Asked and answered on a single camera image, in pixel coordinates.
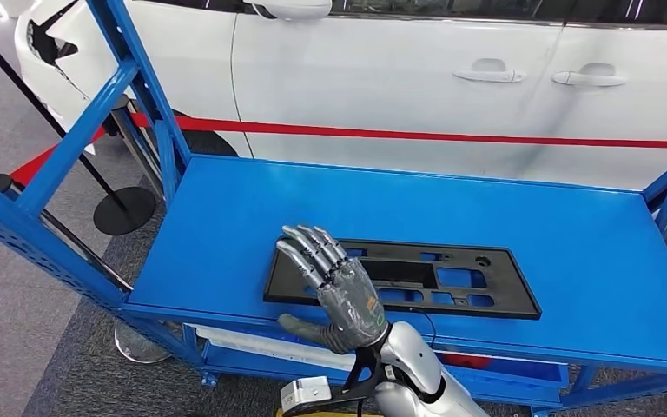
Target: black plastic panel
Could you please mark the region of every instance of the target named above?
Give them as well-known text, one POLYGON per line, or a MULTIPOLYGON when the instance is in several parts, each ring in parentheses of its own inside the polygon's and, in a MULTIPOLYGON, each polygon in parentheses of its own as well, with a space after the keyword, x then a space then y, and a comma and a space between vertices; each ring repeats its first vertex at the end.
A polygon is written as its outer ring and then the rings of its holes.
MULTIPOLYGON (((340 242, 351 256, 360 258, 387 310, 540 318, 540 307, 508 249, 340 242)), ((318 304, 295 265, 280 251, 274 254, 264 301, 318 304)))

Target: lower shelf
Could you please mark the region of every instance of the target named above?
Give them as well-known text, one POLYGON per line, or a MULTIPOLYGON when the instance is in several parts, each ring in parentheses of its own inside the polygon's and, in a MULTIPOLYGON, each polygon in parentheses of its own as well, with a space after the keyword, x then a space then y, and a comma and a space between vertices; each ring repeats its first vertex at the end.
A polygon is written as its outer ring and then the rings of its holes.
MULTIPOLYGON (((267 378, 282 379, 286 381, 308 377, 325 375, 329 382, 341 385, 348 376, 347 365, 353 363, 352 355, 331 354, 325 349, 301 346, 308 350, 309 363, 291 361, 289 358, 300 353, 290 342, 282 341, 282 345, 274 348, 271 341, 265 347, 257 346, 257 352, 264 351, 265 354, 253 354, 248 351, 237 349, 252 349, 249 342, 254 339, 246 339, 242 336, 232 341, 228 338, 229 333, 216 333, 214 338, 216 345, 229 346, 232 348, 211 345, 206 341, 203 357, 206 361, 204 368, 210 372, 224 374, 243 374, 247 376, 259 376, 267 378)), ((559 407, 558 391, 561 387, 568 385, 567 366, 564 364, 550 364, 540 362, 515 361, 511 365, 494 361, 490 369, 469 369, 463 367, 446 366, 446 369, 454 375, 472 393, 476 400, 488 400, 492 402, 504 402, 510 404, 521 404, 534 407, 559 407)))

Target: white car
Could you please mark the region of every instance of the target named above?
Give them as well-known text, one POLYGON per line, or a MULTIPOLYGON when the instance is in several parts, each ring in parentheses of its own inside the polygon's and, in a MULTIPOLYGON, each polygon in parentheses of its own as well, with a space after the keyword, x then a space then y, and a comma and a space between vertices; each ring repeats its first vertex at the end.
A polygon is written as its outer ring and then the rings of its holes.
MULTIPOLYGON (((315 1, 126 4, 179 114, 407 138, 192 132, 192 147, 633 189, 667 169, 667 0, 323 0, 296 15, 315 1)), ((116 68, 83 0, 42 0, 15 40, 65 128, 116 68)))

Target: blue metal frame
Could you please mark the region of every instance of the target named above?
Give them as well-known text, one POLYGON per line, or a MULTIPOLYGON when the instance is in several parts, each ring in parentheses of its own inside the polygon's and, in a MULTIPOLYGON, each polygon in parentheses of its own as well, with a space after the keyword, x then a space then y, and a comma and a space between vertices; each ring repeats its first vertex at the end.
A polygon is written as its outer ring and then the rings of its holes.
MULTIPOLYGON (((118 62, 116 72, 18 199, 13 202, 0 194, 0 242, 201 372, 202 383, 205 385, 214 387, 220 372, 284 378, 293 378, 310 372, 325 372, 324 368, 318 371, 309 365, 293 364, 289 367, 291 370, 288 373, 272 366, 274 361, 279 360, 265 357, 254 359, 254 355, 228 351, 208 343, 202 351, 199 351, 194 329, 183 325, 182 335, 178 336, 163 324, 163 321, 167 320, 185 322, 188 318, 186 315, 163 311, 161 308, 126 304, 127 293, 114 286, 40 223, 39 213, 83 151, 92 133, 96 131, 127 87, 134 91, 143 114, 149 119, 149 124, 155 131, 163 191, 168 204, 173 200, 182 174, 194 157, 175 121, 173 111, 162 92, 123 0, 88 0, 88 4, 116 57, 118 62), (176 164, 177 156, 181 166, 176 164), (234 358, 236 362, 225 362, 224 357, 234 358), (259 366, 241 367, 244 358, 246 362, 258 362, 259 366)), ((137 131, 129 133, 139 135, 137 131)), ((649 185, 642 192, 642 196, 649 211, 657 213, 656 222, 660 233, 666 235, 667 171, 649 185)), ((231 326, 222 314, 195 314, 195 317, 201 317, 204 324, 221 328, 231 326)), ((233 323, 233 326, 239 331, 254 332, 260 328, 271 328, 273 323, 268 320, 247 318, 233 323)), ((436 342, 446 345, 456 344, 454 340, 445 337, 438 337, 436 342)), ((496 347, 497 345, 493 347, 488 343, 472 344, 472 346, 486 354, 521 354, 519 347, 515 347, 511 352, 505 352, 500 351, 501 347, 496 347)), ((653 374, 606 387, 589 388, 598 367, 622 366, 623 363, 610 361, 604 357, 580 356, 578 353, 572 356, 568 352, 566 357, 557 359, 573 359, 584 364, 571 391, 560 397, 556 381, 539 387, 534 385, 535 382, 521 381, 519 377, 501 381, 493 374, 480 371, 464 372, 461 376, 468 387, 472 387, 476 393, 481 393, 478 394, 479 398, 531 405, 534 406, 532 409, 534 415, 540 417, 548 415, 552 410, 584 407, 667 392, 667 374, 653 374)), ((667 372, 667 367, 656 370, 667 372)), ((334 376, 332 381, 338 381, 337 377, 334 376)))

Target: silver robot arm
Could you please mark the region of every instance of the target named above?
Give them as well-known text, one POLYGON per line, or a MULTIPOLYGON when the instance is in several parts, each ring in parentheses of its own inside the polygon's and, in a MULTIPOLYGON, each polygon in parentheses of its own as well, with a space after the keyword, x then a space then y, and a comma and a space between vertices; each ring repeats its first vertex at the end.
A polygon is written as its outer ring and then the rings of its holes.
POLYGON ((380 354, 383 363, 405 374, 386 373, 374 389, 386 417, 489 417, 409 323, 392 325, 380 354))
MULTIPOLYGON (((386 417, 489 417, 443 367, 420 334, 404 321, 390 324, 366 270, 321 228, 284 226, 298 248, 277 248, 316 290, 331 324, 322 326, 283 314, 278 322, 290 333, 319 342, 337 354, 354 350, 356 363, 345 392, 327 400, 303 401, 286 416, 374 396, 386 417), (358 381, 363 368, 370 378, 358 381)), ((294 382, 291 386, 302 387, 294 382)))

